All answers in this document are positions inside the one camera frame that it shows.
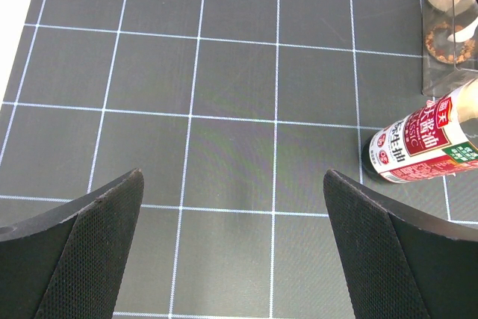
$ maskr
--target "red circle logo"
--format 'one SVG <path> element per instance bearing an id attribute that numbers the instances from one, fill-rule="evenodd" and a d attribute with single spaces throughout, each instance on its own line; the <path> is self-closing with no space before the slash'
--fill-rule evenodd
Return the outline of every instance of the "red circle logo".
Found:
<path id="1" fill-rule="evenodd" d="M 387 163 L 388 163 L 388 156 L 387 156 L 387 154 L 385 153 L 384 150 L 382 150 L 382 151 L 379 152 L 379 160 L 380 160 L 380 162 L 382 162 L 383 164 L 387 164 Z"/>
<path id="2" fill-rule="evenodd" d="M 379 139 L 378 139 L 378 141 L 376 142 L 376 144 L 379 145 L 379 147 L 382 147 L 384 143 L 385 143 L 385 134 L 382 134 L 382 135 L 379 137 Z"/>

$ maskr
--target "grid mat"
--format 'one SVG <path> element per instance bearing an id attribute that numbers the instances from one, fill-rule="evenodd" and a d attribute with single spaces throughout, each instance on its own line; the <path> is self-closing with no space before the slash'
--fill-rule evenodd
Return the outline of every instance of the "grid mat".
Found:
<path id="1" fill-rule="evenodd" d="M 476 173 L 382 186 L 359 165 L 426 101 L 420 6 L 32 0 L 0 113 L 0 225 L 141 167 L 115 317 L 353 318 L 327 169 L 478 226 Z"/>

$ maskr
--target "barcode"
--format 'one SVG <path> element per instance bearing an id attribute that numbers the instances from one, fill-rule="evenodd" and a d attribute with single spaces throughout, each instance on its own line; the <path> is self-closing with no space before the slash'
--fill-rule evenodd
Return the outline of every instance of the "barcode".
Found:
<path id="1" fill-rule="evenodd" d="M 391 173 L 381 173 L 382 176 L 384 176 L 387 180 L 392 181 L 392 182 L 398 182 L 398 183 L 407 183 L 408 181 L 404 181 L 402 179 L 399 179 L 398 177 L 392 175 Z"/>

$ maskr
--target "brown granules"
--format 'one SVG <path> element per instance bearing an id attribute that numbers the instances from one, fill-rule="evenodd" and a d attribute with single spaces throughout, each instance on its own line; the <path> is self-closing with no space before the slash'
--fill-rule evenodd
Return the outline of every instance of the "brown granules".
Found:
<path id="1" fill-rule="evenodd" d="M 463 27 L 460 25 L 455 26 L 455 32 L 462 30 Z M 451 34 L 451 25 L 443 22 L 441 24 L 436 25 L 425 37 L 425 46 L 428 52 L 433 56 L 436 60 L 446 63 L 446 64 L 453 64 L 454 54 L 453 54 L 453 43 L 450 43 L 449 47 L 443 47 L 442 49 L 437 49 L 434 44 L 435 34 L 437 31 L 443 33 L 443 30 L 447 31 L 447 36 Z M 456 63 L 460 64 L 469 58 L 474 53 L 475 49 L 475 40 L 469 39 L 462 43 L 460 52 L 458 57 L 456 58 Z"/>

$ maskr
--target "dark bottle bottom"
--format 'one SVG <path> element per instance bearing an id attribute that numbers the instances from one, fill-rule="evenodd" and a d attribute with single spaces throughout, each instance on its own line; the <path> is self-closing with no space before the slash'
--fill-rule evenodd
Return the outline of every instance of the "dark bottle bottom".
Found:
<path id="1" fill-rule="evenodd" d="M 381 177 L 379 173 L 375 171 L 375 168 L 373 168 L 372 161 L 370 160 L 370 155 L 368 152 L 370 148 L 370 142 L 372 142 L 372 138 L 373 138 L 373 135 L 367 139 L 367 142 L 365 142 L 365 145 L 362 148 L 361 167 L 364 169 L 364 171 L 368 174 L 368 176 L 372 180 L 376 182 L 380 182 L 382 184 L 395 185 L 395 183 L 387 181 L 386 179 Z"/>

